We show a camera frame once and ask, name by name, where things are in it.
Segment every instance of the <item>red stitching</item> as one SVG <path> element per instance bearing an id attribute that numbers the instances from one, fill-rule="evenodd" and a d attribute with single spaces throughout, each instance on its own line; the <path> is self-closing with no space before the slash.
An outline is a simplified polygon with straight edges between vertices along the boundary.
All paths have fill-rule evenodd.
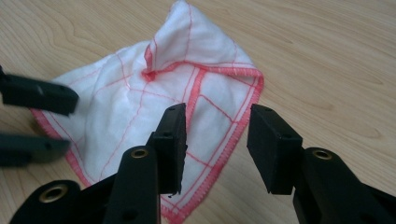
<path id="1" fill-rule="evenodd" d="M 253 96 L 250 98 L 250 101 L 249 101 L 250 105 L 253 104 L 253 103 L 257 103 L 259 101 L 260 92 L 262 90 L 262 87 L 263 87 L 263 77 L 259 77 L 259 81 L 256 84 L 256 86 L 254 87 Z M 183 207 L 179 208 L 179 211 L 180 210 L 186 210 L 186 216 L 196 206 L 198 206 L 198 204 L 201 202 L 203 197 L 206 195 L 206 193 L 209 190 L 209 188 L 211 188 L 213 186 L 214 182 L 219 177 L 219 171 L 224 167 L 226 161 L 228 160 L 228 158 L 230 157 L 231 153 L 233 152 L 234 145 L 236 145 L 236 143 L 237 143 L 238 136 L 240 136 L 242 134 L 242 132 L 245 129 L 245 126 L 248 124 L 249 114 L 250 114 L 250 111 L 247 109 L 245 111 L 245 114 L 241 118 L 241 120 L 243 120 L 244 122 L 240 122 L 239 125 L 236 127 L 234 133 L 233 133 L 233 136 L 237 135 L 237 137 L 230 138 L 229 143 L 224 148 L 224 151 L 221 153 L 221 155 L 220 155 L 220 157 L 218 159 L 219 164 L 221 165 L 220 169 L 219 170 L 210 171 L 210 173 L 206 176 L 206 179 L 204 180 L 202 185 L 195 191 L 196 193 L 191 196 L 191 199 Z"/>
<path id="2" fill-rule="evenodd" d="M 125 129 L 125 131 L 124 131 L 124 133 L 123 133 L 123 135 L 122 135 L 122 138 L 121 138 L 120 142 L 117 144 L 116 148 L 113 150 L 113 152 L 112 152 L 110 158 L 107 160 L 107 162 L 106 162 L 104 168 L 102 169 L 102 172 L 101 172 L 101 174 L 100 174 L 100 176 L 99 176 L 99 180 L 98 180 L 98 181 L 100 181 L 100 180 L 102 179 L 102 177 L 103 177 L 103 172 L 105 171 L 105 169 L 107 168 L 107 166 L 110 164 L 110 161 L 113 159 L 113 157 L 115 156 L 116 152 L 120 149 L 121 144 L 122 144 L 123 141 L 125 140 L 126 134 L 128 133 L 129 129 L 131 128 L 132 123 L 134 122 L 134 119 L 139 115 L 140 109 L 142 108 L 143 96 L 144 96 L 144 94 L 145 94 L 144 91 L 145 91 L 147 85 L 148 85 L 148 83 L 146 83 L 145 87 L 143 88 L 142 95 L 140 96 L 139 108 L 137 108 L 136 114 L 135 114 L 135 115 L 133 116 L 133 118 L 129 121 L 128 126 L 126 127 L 126 129 Z"/>
<path id="3" fill-rule="evenodd" d="M 199 93 L 201 91 L 201 84 L 202 84 L 202 80 L 204 79 L 205 74 L 206 74 L 206 70 L 200 69 L 198 71 L 198 74 L 197 74 L 197 76 L 194 80 L 194 83 L 192 85 L 190 98 L 189 98 L 189 101 L 187 102 L 187 108 L 186 108 L 186 126 L 187 126 L 186 129 L 187 129 L 187 132 L 190 129 L 192 114 L 194 112 L 195 105 L 196 105 Z"/>
<path id="4" fill-rule="evenodd" d="M 247 82 L 244 81 L 244 80 L 240 80 L 240 79 L 238 79 L 238 78 L 236 78 L 236 77 L 233 77 L 233 76 L 229 76 L 229 77 L 232 78 L 232 79 L 234 79 L 234 80 L 236 80 L 236 81 L 242 82 L 242 83 L 245 84 L 245 85 L 248 85 L 248 86 L 250 86 L 250 87 L 253 87 L 253 84 L 247 83 Z"/>
<path id="5" fill-rule="evenodd" d="M 120 81 L 123 81 L 123 80 L 124 80 L 125 78 L 127 78 L 127 77 L 122 77 L 122 78 L 120 78 L 120 79 L 117 79 L 117 80 L 115 80 L 115 81 L 112 81 L 112 82 L 110 82 L 110 83 L 107 83 L 105 86 L 99 88 L 99 90 L 97 90 L 97 91 L 93 94 L 92 97 L 95 97 L 95 96 L 99 93 L 99 91 L 102 91 L 102 90 L 106 89 L 107 87 L 110 87 L 110 86 L 112 86 L 112 85 L 114 85 L 114 84 L 116 84 L 116 83 L 118 83 L 118 82 L 120 82 Z"/>
<path id="6" fill-rule="evenodd" d="M 71 150 L 69 150 L 69 151 L 66 152 L 65 156 L 66 156 L 67 162 L 69 162 L 69 164 L 72 167 L 73 171 L 76 172 L 76 175 L 78 176 L 79 180 L 81 180 L 82 184 L 85 187 L 89 187 L 91 185 L 91 182 L 88 181 L 88 179 L 84 175 L 81 167 L 78 164 L 78 160 L 77 160 L 75 154 Z"/>
<path id="7" fill-rule="evenodd" d="M 177 66 L 179 66 L 179 65 L 181 65 L 181 63 L 172 63 L 172 64 L 170 64 L 169 66 L 167 66 L 165 69 L 163 69 L 163 71 L 169 71 L 169 70 L 171 70 L 171 69 L 175 69 L 175 68 L 176 68 Z M 192 65 L 194 65 L 194 66 L 196 66 L 196 67 L 199 67 L 199 68 L 206 68 L 206 69 L 208 69 L 208 70 L 210 70 L 210 71 L 215 71 L 215 72 L 218 72 L 218 73 L 223 73 L 223 74 L 225 74 L 225 75 L 238 75 L 238 73 L 243 72 L 245 76 L 258 76 L 258 77 L 261 77 L 261 76 L 262 76 L 262 73 L 261 73 L 259 70 L 257 70 L 256 68 L 206 67 L 206 66 L 202 66 L 202 65 L 200 65 L 200 64 L 195 64 L 195 63 L 193 63 Z M 250 89 L 253 87 L 251 84 L 248 84 L 248 83 L 246 83 L 246 82 L 244 82 L 244 81 L 242 81 L 242 80 L 239 80 L 239 79 L 236 79 L 236 80 L 237 80 L 237 81 L 240 81 L 241 83 L 244 83 L 244 84 L 249 85 L 249 88 L 250 88 Z M 227 136 L 227 134 L 224 135 L 224 138 L 222 139 L 221 144 L 222 144 L 223 141 L 225 140 L 225 137 Z M 215 153 L 212 154 L 212 157 L 210 158 L 210 160 L 213 159 L 214 155 L 215 155 L 216 152 L 219 150 L 219 146 L 218 146 L 218 148 L 215 150 Z M 203 174 L 203 173 L 201 173 L 200 176 L 195 180 L 193 186 L 196 185 L 197 181 L 201 178 L 202 174 Z M 192 189 L 192 187 L 184 194 L 184 196 L 177 202 L 177 204 L 174 205 L 174 207 L 171 209 L 171 211 L 174 210 L 175 208 L 176 208 L 177 210 L 179 210 L 179 209 L 177 208 L 178 203 L 180 203 L 180 202 L 184 199 L 184 197 L 187 196 L 187 194 L 191 191 L 191 189 Z"/>
<path id="8" fill-rule="evenodd" d="M 177 102 L 177 103 L 182 103 L 182 101 L 180 101 L 178 99 L 175 99 L 175 98 L 172 98 L 172 97 L 169 97 L 169 96 L 166 96 L 166 95 L 161 95 L 161 94 L 158 94 L 158 93 L 155 93 L 155 92 L 151 92 L 151 91 L 141 91 L 141 92 L 144 92 L 144 93 L 147 93 L 147 94 L 150 94 L 150 95 L 163 97 L 165 99 L 168 99 L 168 100 L 171 100 L 171 101 L 174 101 L 174 102 Z"/>
<path id="9" fill-rule="evenodd" d="M 76 143 L 78 144 L 78 143 L 81 142 L 83 139 L 85 139 L 85 136 L 80 137 L 80 138 L 76 141 Z"/>
<path id="10" fill-rule="evenodd" d="M 198 161 L 199 163 L 201 163 L 202 165 L 208 166 L 209 168 L 213 168 L 213 166 L 209 165 L 209 163 L 200 160 L 199 158 L 197 158 L 194 155 L 192 155 L 189 151 L 187 151 L 186 154 L 189 155 L 193 160 Z"/>
<path id="11" fill-rule="evenodd" d="M 79 78 L 73 80 L 72 82 L 69 82 L 69 83 L 66 84 L 66 85 L 67 85 L 67 86 L 72 86 L 72 85 L 74 85 L 74 84 L 76 84 L 76 83 L 79 83 L 79 82 L 82 81 L 83 79 L 95 75 L 95 74 L 96 74 L 97 72 L 99 72 L 102 68 L 103 68 L 103 66 L 101 66 L 100 68 L 96 69 L 95 71 L 89 73 L 88 75 L 85 75 L 85 76 L 83 76 L 83 77 L 79 77 Z"/>
<path id="12" fill-rule="evenodd" d="M 121 57 L 120 57 L 119 54 L 116 53 L 116 55 L 117 55 L 117 57 L 119 58 L 120 63 L 121 63 L 122 79 L 125 81 L 125 85 L 126 85 L 129 89 L 131 89 L 131 86 L 129 85 L 129 82 L 128 82 L 128 80 L 126 79 L 126 76 L 125 76 L 123 61 L 122 61 L 122 59 L 121 59 Z"/>
<path id="13" fill-rule="evenodd" d="M 182 61 L 178 61 L 178 62 L 173 62 L 174 60 L 169 60 L 169 61 L 166 61 L 165 63 L 163 63 L 163 65 L 164 64 L 167 64 L 167 63 L 190 63 L 190 64 L 198 64 L 198 63 L 196 63 L 196 62 L 193 62 L 193 61 L 189 61 L 189 60 L 182 60 Z M 200 65 L 202 65 L 202 66 L 214 66 L 214 65 L 217 65 L 218 67 L 224 67 L 225 65 L 230 65 L 231 67 L 233 67 L 234 65 L 244 65 L 244 66 L 251 66 L 251 67 L 254 67 L 254 64 L 253 63 L 239 63 L 239 62 L 231 62 L 231 63 L 227 63 L 227 62 L 223 62 L 223 63 L 199 63 Z"/>
<path id="14" fill-rule="evenodd" d="M 238 117 L 239 113 L 241 112 L 242 107 L 243 107 L 244 104 L 245 104 L 245 103 L 242 104 L 242 106 L 241 106 L 241 107 L 239 108 L 239 110 L 238 110 L 238 113 L 236 113 L 236 116 L 235 116 L 236 118 Z M 232 127 L 233 127 L 233 125 L 231 124 L 230 127 L 228 128 L 228 131 L 226 132 L 226 134 L 224 134 L 224 136 L 222 137 L 221 141 L 219 142 L 217 148 L 216 148 L 215 151 L 212 153 L 212 155 L 211 155 L 211 157 L 210 157 L 208 163 L 210 163 L 210 162 L 213 160 L 214 156 L 215 156 L 216 153 L 219 151 L 220 146 L 224 143 L 224 141 L 225 141 L 225 139 L 226 139 L 226 137 L 227 137 L 227 135 L 228 135 L 228 133 L 230 132 L 230 130 L 231 130 Z M 178 205 L 179 203 L 181 203 L 181 202 L 184 200 L 184 198 L 190 193 L 190 191 L 195 187 L 195 185 L 198 183 L 198 181 L 199 181 L 199 180 L 201 179 L 201 177 L 203 176 L 203 174 L 204 174 L 206 168 L 207 168 L 207 166 L 204 167 L 203 171 L 200 173 L 200 175 L 198 176 L 198 178 L 196 178 L 195 181 L 194 181 L 194 183 L 190 186 L 190 188 L 189 188 L 187 191 L 184 192 L 184 195 L 183 195 L 183 196 L 179 199 L 179 201 L 174 205 L 174 207 L 171 209 L 171 211 L 173 211 L 174 209 L 181 210 L 181 208 L 178 208 L 177 205 Z"/>
<path id="15" fill-rule="evenodd" d="M 213 101 L 211 101 L 209 98 L 207 98 L 207 96 L 200 94 L 199 96 L 202 96 L 204 99 L 206 99 L 211 105 L 213 105 L 219 112 L 221 112 L 221 114 L 223 114 L 227 119 L 230 120 L 231 123 L 237 123 L 235 120 L 233 120 L 230 115 L 228 115 L 224 110 L 222 110 L 220 107 L 218 107 L 217 105 L 215 105 L 215 103 L 213 103 Z"/>
<path id="16" fill-rule="evenodd" d="M 169 201 L 168 199 L 166 199 L 165 196 L 161 196 L 161 200 L 166 201 L 167 203 L 171 204 L 171 206 L 174 205 L 171 201 Z"/>
<path id="17" fill-rule="evenodd" d="M 165 72 L 173 71 L 178 66 L 182 65 L 183 63 L 187 63 L 194 67 L 205 69 L 209 72 L 222 73 L 224 75 L 241 76 L 242 74 L 244 74 L 245 77 L 262 76 L 262 72 L 257 70 L 257 68 L 234 67 L 232 64 L 231 64 L 231 67 L 226 67 L 226 68 L 225 67 L 213 67 L 213 66 L 209 67 L 209 66 L 198 64 L 198 63 L 189 62 L 189 61 L 171 63 L 162 70 L 146 71 L 146 69 L 145 69 L 145 71 L 142 72 L 142 75 L 144 76 L 144 78 L 147 81 L 152 81 L 155 79 L 156 75 L 160 75 Z"/>
<path id="18" fill-rule="evenodd" d="M 194 72 L 195 72 L 195 67 L 194 67 L 194 69 L 192 69 L 192 72 L 189 77 L 189 81 L 187 82 L 186 88 L 184 88 L 183 97 L 181 98 L 182 102 L 184 102 L 184 97 L 186 96 L 187 88 L 190 86 L 190 82 L 192 80 L 192 77 L 194 76 Z"/>

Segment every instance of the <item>metal screw hole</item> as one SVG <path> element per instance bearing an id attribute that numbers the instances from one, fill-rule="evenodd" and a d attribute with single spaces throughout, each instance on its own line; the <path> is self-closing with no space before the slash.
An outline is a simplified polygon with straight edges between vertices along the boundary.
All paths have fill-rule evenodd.
<path id="1" fill-rule="evenodd" d="M 145 149 L 137 149 L 132 152 L 131 156 L 135 159 L 140 159 L 143 157 L 146 157 L 149 154 L 149 152 Z"/>
<path id="2" fill-rule="evenodd" d="M 66 193 L 67 186 L 65 184 L 55 185 L 41 193 L 38 200 L 42 203 L 53 203 L 61 199 Z"/>
<path id="3" fill-rule="evenodd" d="M 329 161 L 332 159 L 332 154 L 323 150 L 315 150 L 313 153 L 317 158 L 325 161 Z"/>

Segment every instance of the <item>black plastic part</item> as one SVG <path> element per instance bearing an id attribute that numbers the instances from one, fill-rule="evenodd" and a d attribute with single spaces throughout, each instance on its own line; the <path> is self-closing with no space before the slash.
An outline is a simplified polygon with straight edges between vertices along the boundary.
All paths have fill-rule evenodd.
<path id="1" fill-rule="evenodd" d="M 186 138 L 186 105 L 167 108 L 157 130 L 147 143 L 147 146 L 155 148 L 157 152 L 160 194 L 176 194 L 181 191 Z"/>
<path id="2" fill-rule="evenodd" d="M 300 177 L 296 180 L 293 205 L 300 224 L 320 222 L 321 212 L 303 174 L 300 174 Z"/>
<path id="3" fill-rule="evenodd" d="M 157 223 L 160 212 L 156 151 L 133 147 L 122 156 L 104 223 Z"/>
<path id="4" fill-rule="evenodd" d="M 47 137 L 0 133 L 0 166 L 23 166 L 61 158 L 70 142 Z"/>
<path id="5" fill-rule="evenodd" d="M 26 77 L 6 75 L 0 66 L 0 92 L 5 105 L 19 105 L 69 115 L 76 109 L 78 95 L 70 88 Z"/>
<path id="6" fill-rule="evenodd" d="M 76 198 L 68 223 L 103 223 L 116 176 L 112 175 L 82 190 Z"/>
<path id="7" fill-rule="evenodd" d="M 388 214 L 392 216 L 394 223 L 396 223 L 396 197 L 368 185 L 365 185 L 365 187 L 370 190 L 371 194 L 387 210 Z"/>
<path id="8" fill-rule="evenodd" d="M 274 110 L 252 105 L 247 148 L 268 192 L 292 192 L 299 171 L 303 138 Z"/>
<path id="9" fill-rule="evenodd" d="M 319 223 L 393 223 L 370 190 L 329 150 L 306 149 L 302 172 L 318 204 Z"/>
<path id="10" fill-rule="evenodd" d="M 74 181 L 53 181 L 33 192 L 15 213 L 10 224 L 63 224 L 79 194 Z"/>
<path id="11" fill-rule="evenodd" d="M 51 182 L 25 201 L 11 223 L 161 223 L 159 160 L 167 163 L 161 172 L 167 189 L 163 191 L 179 191 L 187 147 L 185 108 L 169 107 L 147 145 L 124 152 L 117 174 L 82 191 L 73 187 L 78 185 L 73 181 Z M 59 184 L 72 186 L 62 200 L 44 206 L 36 199 Z"/>

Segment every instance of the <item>cloth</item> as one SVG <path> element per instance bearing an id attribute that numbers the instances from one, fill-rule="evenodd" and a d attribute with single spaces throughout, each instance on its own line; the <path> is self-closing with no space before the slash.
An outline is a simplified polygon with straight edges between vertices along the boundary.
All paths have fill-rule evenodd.
<path id="1" fill-rule="evenodd" d="M 187 104 L 182 191 L 162 197 L 162 215 L 171 223 L 181 223 L 206 196 L 263 87 L 263 75 L 246 53 L 185 1 L 173 4 L 150 41 L 54 81 L 78 93 L 76 112 L 32 111 L 50 136 L 71 140 L 66 158 L 87 187 L 115 174 L 125 150 L 146 144 L 165 108 Z"/>

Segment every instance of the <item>wooden table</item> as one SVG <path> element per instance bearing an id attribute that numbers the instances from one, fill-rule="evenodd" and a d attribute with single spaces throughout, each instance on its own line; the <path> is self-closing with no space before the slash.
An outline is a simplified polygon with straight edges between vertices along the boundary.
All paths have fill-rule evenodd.
<path id="1" fill-rule="evenodd" d="M 172 0 L 0 1 L 0 64 L 50 80 L 151 39 Z M 265 74 L 260 103 L 304 147 L 336 152 L 358 178 L 396 195 L 396 2 L 190 1 Z M 0 105 L 0 132 L 37 134 L 24 108 Z M 186 223 L 296 223 L 291 196 L 266 193 L 246 132 L 219 180 Z M 0 169 L 0 223 L 55 179 L 78 181 L 67 162 Z"/>

